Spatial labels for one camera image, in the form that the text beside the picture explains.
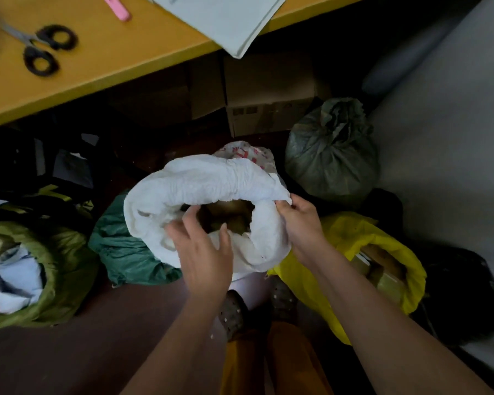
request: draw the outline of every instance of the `scissors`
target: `scissors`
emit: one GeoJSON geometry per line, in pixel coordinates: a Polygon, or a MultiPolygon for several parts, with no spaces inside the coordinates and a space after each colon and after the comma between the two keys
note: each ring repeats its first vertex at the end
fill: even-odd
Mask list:
{"type": "Polygon", "coordinates": [[[26,49],[24,50],[24,64],[31,73],[37,76],[51,76],[59,70],[59,64],[51,53],[34,45],[34,41],[45,44],[46,46],[53,48],[53,50],[66,51],[73,50],[78,43],[77,35],[71,29],[62,25],[45,26],[34,35],[20,32],[5,22],[1,22],[0,27],[2,30],[26,45],[26,49]],[[67,40],[62,43],[55,40],[55,35],[57,33],[65,33],[67,35],[67,40]],[[45,69],[38,69],[35,66],[35,61],[37,59],[44,59],[47,62],[47,67],[45,69]]]}

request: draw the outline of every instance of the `orange pants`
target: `orange pants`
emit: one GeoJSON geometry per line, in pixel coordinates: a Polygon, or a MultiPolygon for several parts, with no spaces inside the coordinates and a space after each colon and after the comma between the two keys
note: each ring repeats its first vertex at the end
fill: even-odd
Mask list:
{"type": "Polygon", "coordinates": [[[264,393],[266,356],[276,395],[333,395],[316,353],[300,329],[273,322],[264,335],[248,331],[227,343],[221,395],[264,393]]]}

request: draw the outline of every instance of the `gray wall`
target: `gray wall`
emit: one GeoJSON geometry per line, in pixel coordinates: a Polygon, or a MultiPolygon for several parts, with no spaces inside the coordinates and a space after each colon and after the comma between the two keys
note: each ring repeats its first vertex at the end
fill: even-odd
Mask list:
{"type": "MultiPolygon", "coordinates": [[[[494,0],[483,0],[372,114],[380,186],[415,238],[477,252],[494,274],[494,0]]],[[[466,346],[494,367],[494,338],[466,346]]]]}

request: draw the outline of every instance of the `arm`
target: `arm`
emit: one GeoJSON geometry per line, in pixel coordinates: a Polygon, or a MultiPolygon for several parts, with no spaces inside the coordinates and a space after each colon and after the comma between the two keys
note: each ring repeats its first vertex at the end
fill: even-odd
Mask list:
{"type": "Polygon", "coordinates": [[[293,252],[316,277],[377,394],[494,394],[452,352],[402,314],[324,238],[315,207],[277,202],[293,252]]]}
{"type": "Polygon", "coordinates": [[[196,219],[198,209],[190,207],[183,222],[166,227],[179,253],[189,299],[121,395],[172,395],[183,391],[194,357],[231,284],[232,248],[227,227],[220,229],[217,250],[196,219]]]}

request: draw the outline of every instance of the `desk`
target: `desk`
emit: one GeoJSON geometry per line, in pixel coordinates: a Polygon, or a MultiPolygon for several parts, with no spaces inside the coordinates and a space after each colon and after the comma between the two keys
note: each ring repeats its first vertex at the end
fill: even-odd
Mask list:
{"type": "MultiPolygon", "coordinates": [[[[120,22],[104,0],[0,0],[3,18],[23,32],[61,24],[79,36],[71,52],[53,52],[60,71],[27,71],[24,46],[0,33],[0,124],[196,58],[220,47],[147,0],[121,0],[132,20],[120,22]]],[[[360,0],[287,0],[262,33],[360,0]]]]}

